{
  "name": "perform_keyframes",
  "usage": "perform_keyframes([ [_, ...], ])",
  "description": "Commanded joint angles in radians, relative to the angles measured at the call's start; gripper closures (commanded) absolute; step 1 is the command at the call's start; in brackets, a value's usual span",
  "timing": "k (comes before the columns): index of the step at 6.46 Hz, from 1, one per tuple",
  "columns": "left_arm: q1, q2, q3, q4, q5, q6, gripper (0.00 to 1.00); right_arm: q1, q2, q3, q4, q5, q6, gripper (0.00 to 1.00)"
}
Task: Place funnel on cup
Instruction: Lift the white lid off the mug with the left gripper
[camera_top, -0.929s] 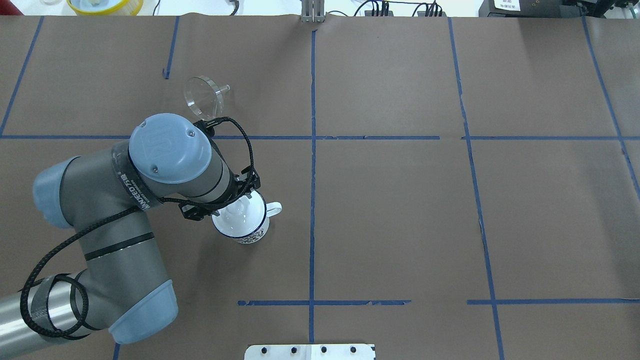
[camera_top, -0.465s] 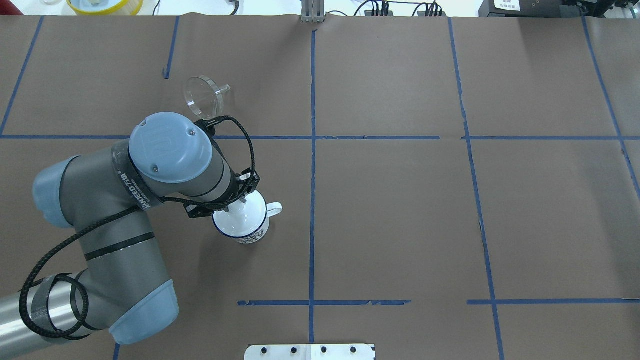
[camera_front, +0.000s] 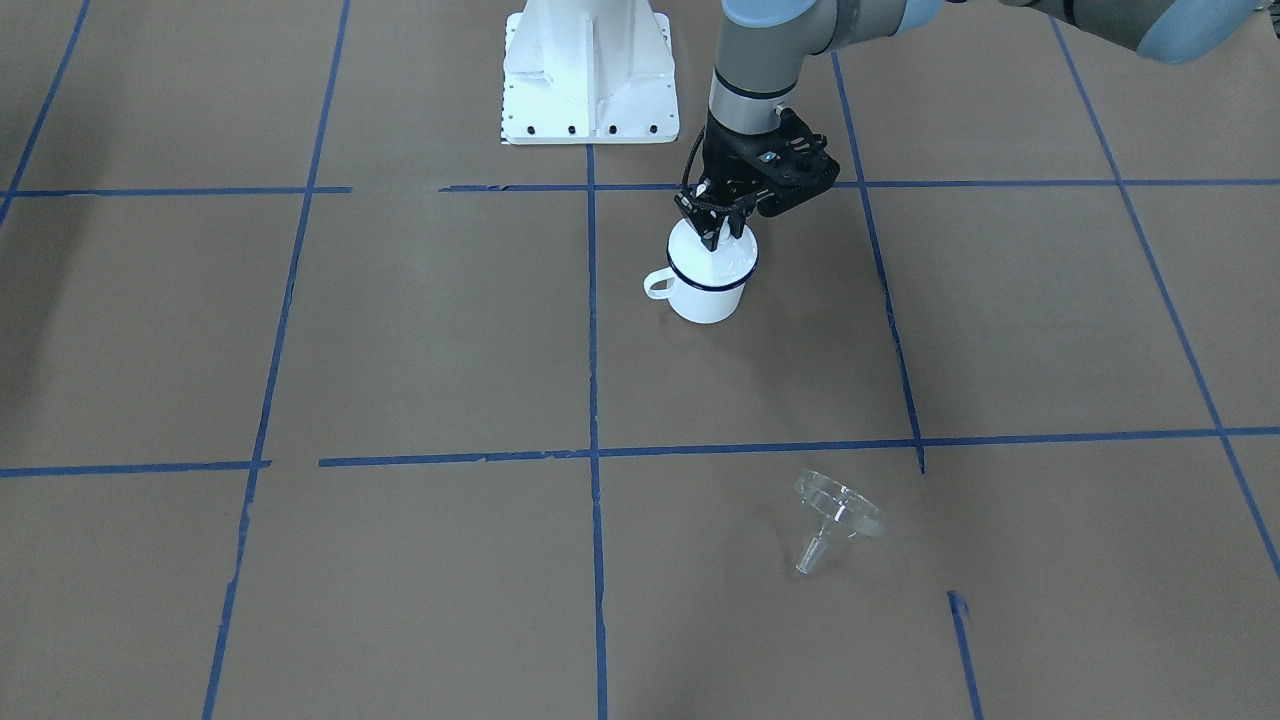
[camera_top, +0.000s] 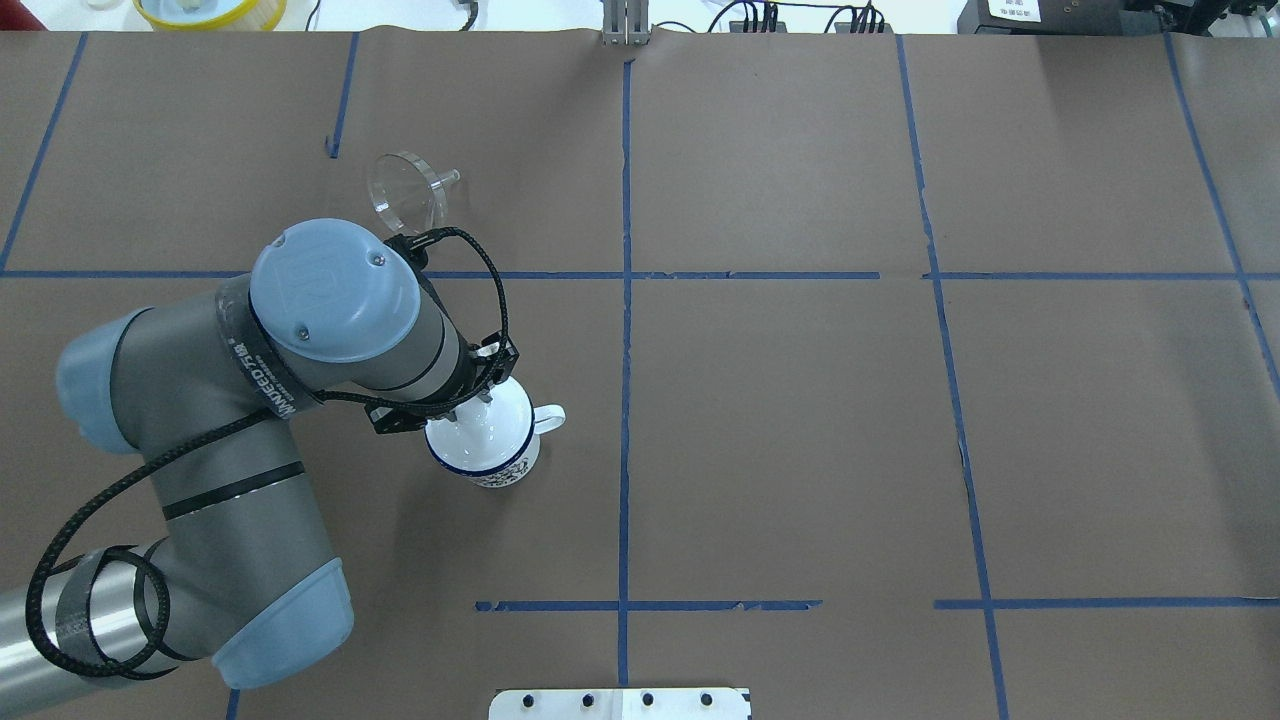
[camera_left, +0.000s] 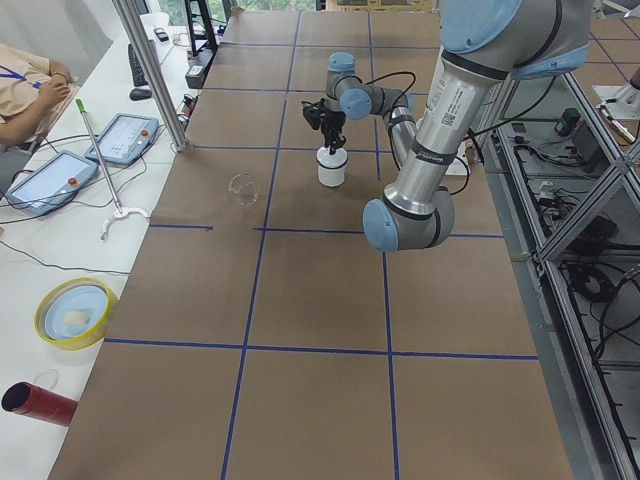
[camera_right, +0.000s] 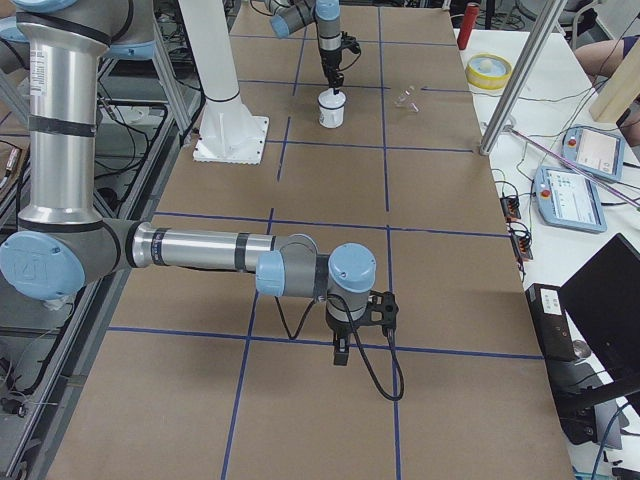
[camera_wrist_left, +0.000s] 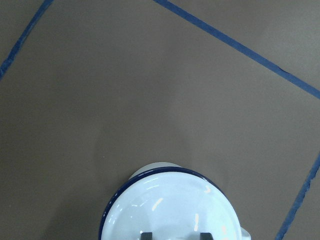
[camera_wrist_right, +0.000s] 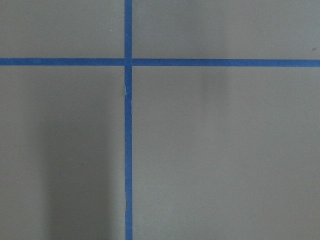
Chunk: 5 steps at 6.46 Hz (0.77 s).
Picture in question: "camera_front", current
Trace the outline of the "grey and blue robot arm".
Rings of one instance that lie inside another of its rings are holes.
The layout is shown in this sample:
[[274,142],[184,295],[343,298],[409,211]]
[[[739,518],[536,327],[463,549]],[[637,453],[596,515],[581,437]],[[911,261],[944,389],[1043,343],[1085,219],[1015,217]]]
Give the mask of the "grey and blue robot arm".
[[[1228,147],[1277,106],[1276,35],[1257,1],[1199,1],[1140,45],[1176,1],[722,1],[707,114],[682,156],[676,227],[701,249],[838,190],[868,249],[932,190],[969,199],[964,225],[1012,228],[1012,208],[1066,229],[1111,220],[1135,249],[1140,186],[1277,184]],[[1258,101],[1230,79],[1270,83]],[[1211,151],[1228,151],[1213,160]]]

